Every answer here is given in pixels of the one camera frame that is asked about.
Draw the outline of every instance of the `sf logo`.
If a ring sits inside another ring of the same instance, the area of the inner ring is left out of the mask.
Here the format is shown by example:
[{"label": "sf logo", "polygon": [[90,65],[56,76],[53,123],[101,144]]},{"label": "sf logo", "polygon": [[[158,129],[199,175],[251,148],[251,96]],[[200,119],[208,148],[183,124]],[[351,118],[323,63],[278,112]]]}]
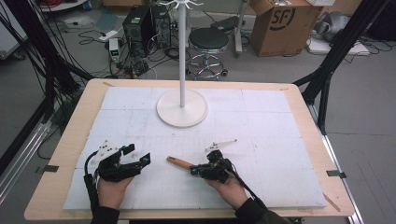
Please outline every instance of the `sf logo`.
[{"label": "sf logo", "polygon": [[273,18],[271,19],[270,30],[278,31],[288,27],[288,25],[290,25],[291,21],[294,18],[295,12],[296,12],[295,7],[284,10],[281,9],[276,10]]}]

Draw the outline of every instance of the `wooden stick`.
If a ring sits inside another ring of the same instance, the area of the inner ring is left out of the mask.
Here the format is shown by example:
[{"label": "wooden stick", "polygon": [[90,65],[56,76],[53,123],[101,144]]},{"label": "wooden stick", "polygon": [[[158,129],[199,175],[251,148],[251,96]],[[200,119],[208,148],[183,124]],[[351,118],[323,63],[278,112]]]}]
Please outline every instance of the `wooden stick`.
[{"label": "wooden stick", "polygon": [[190,167],[193,166],[193,164],[187,162],[187,161],[183,161],[180,160],[178,158],[175,157],[168,157],[166,158],[167,161],[172,162],[174,165],[180,166],[181,168],[184,168],[186,170],[190,170]]}]

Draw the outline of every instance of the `round white base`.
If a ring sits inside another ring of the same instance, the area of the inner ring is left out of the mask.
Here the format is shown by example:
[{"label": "round white base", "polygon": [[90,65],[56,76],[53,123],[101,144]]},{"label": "round white base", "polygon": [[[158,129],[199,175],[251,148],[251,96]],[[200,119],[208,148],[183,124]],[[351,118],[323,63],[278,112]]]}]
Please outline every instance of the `round white base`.
[{"label": "round white base", "polygon": [[199,124],[207,115],[207,102],[197,91],[186,90],[185,106],[180,107],[180,91],[169,91],[157,104],[157,113],[169,125],[189,128]]}]

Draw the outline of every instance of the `black computer tower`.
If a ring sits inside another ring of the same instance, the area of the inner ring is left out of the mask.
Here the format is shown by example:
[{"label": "black computer tower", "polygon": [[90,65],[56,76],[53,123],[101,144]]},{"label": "black computer tower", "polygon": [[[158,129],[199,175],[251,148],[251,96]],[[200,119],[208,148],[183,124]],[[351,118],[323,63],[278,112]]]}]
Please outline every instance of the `black computer tower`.
[{"label": "black computer tower", "polygon": [[171,47],[171,19],[166,6],[153,6],[152,17],[154,19],[155,33],[157,34],[157,46],[159,49]]},{"label": "black computer tower", "polygon": [[122,26],[131,55],[147,57],[149,55],[149,41],[155,36],[150,7],[132,7]]}]

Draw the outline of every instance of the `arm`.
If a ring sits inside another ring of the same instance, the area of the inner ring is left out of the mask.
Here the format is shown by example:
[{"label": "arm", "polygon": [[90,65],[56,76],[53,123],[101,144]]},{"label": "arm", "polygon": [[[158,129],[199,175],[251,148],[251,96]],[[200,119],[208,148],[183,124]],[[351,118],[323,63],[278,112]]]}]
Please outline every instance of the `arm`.
[{"label": "arm", "polygon": [[289,224],[276,213],[262,208],[245,193],[245,189],[234,177],[229,177],[224,184],[216,180],[205,180],[218,191],[221,198],[235,210],[235,216],[246,224]]},{"label": "arm", "polygon": [[117,223],[125,190],[133,179],[133,177],[130,177],[120,182],[107,182],[102,178],[99,179],[99,207],[95,210],[91,224]]}]

